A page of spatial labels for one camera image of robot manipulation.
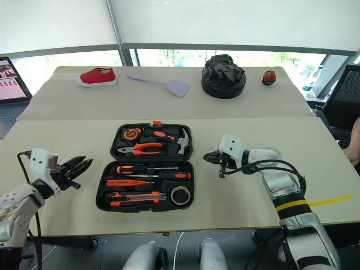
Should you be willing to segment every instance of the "floor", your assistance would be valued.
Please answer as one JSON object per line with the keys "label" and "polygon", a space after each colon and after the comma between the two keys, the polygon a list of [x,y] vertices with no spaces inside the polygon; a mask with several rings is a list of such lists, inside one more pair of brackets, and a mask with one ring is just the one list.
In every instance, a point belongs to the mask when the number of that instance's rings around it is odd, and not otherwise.
{"label": "floor", "polygon": [[[225,231],[197,231],[185,232],[179,241],[176,257],[176,270],[200,269],[198,250],[199,244],[207,237],[213,238],[222,248],[227,259],[228,269],[243,269],[256,244],[251,239],[252,230],[225,230]],[[127,258],[141,244],[156,241],[168,251],[168,269],[173,269],[173,258],[176,243],[180,232],[170,233],[164,236],[162,233],[143,233],[135,235],[112,235],[99,236],[97,249],[92,251],[73,249],[70,247],[43,245],[43,269],[76,269],[76,270],[115,270],[121,269]],[[266,248],[277,242],[274,240]],[[25,254],[34,254],[34,246],[27,243],[22,251]],[[339,250],[343,270],[359,269],[360,246],[347,247]],[[35,270],[36,260],[23,260],[20,270]],[[285,270],[287,267],[276,259],[275,253],[271,255],[257,269]]]}

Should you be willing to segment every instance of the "beige tabletop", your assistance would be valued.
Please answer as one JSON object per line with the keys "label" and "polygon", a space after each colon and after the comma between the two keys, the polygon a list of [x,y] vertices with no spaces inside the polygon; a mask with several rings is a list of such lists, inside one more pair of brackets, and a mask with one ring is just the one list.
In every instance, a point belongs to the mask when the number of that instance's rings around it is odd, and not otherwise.
{"label": "beige tabletop", "polygon": [[96,191],[117,128],[135,120],[18,121],[0,143],[0,194],[25,182],[16,159],[20,151],[42,147],[59,153],[59,162],[77,155],[93,158],[68,189],[47,200],[40,210],[44,235],[100,235],[160,231],[263,228],[279,219],[263,187],[260,173],[218,178],[219,166],[202,159],[229,133],[249,149],[274,147],[307,179],[309,203],[354,195],[352,199],[313,207],[323,223],[360,221],[360,178],[319,118],[163,120],[191,128],[195,199],[185,210],[163,213],[115,213],[98,209]]}
{"label": "beige tabletop", "polygon": [[[77,75],[92,67],[58,67],[19,120],[78,119],[219,119],[312,116],[305,99],[282,67],[245,67],[246,85],[238,97],[214,98],[201,87],[200,67],[114,67],[114,86],[84,88]],[[276,82],[261,83],[267,70]],[[126,78],[126,73],[156,80],[181,80],[190,85],[184,98],[166,86]]]}

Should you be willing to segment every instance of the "person's hand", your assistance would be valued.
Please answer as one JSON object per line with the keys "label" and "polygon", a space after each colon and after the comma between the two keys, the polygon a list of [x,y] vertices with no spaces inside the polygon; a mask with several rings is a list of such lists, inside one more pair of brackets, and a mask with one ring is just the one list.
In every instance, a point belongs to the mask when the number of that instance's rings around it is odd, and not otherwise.
{"label": "person's hand", "polygon": [[350,160],[351,164],[353,166],[356,166],[360,162],[360,153],[357,151],[352,150],[351,148],[345,148],[343,149],[345,156]]}

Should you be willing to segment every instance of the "black bag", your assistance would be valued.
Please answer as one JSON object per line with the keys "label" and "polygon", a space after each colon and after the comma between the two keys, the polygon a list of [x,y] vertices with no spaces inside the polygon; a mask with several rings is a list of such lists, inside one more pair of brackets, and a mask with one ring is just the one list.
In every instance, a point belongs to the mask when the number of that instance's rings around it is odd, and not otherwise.
{"label": "black bag", "polygon": [[234,64],[229,55],[214,55],[202,70],[201,86],[213,97],[236,97],[242,92],[245,83],[245,71]]}

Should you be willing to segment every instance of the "laptop keyboard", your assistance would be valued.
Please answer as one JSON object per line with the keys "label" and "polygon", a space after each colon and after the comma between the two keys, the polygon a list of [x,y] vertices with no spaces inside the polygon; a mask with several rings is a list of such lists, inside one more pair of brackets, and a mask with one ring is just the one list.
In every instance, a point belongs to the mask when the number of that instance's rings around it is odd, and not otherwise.
{"label": "laptop keyboard", "polygon": [[27,105],[17,105],[14,107],[0,106],[0,121],[16,120],[16,118],[23,113]]}

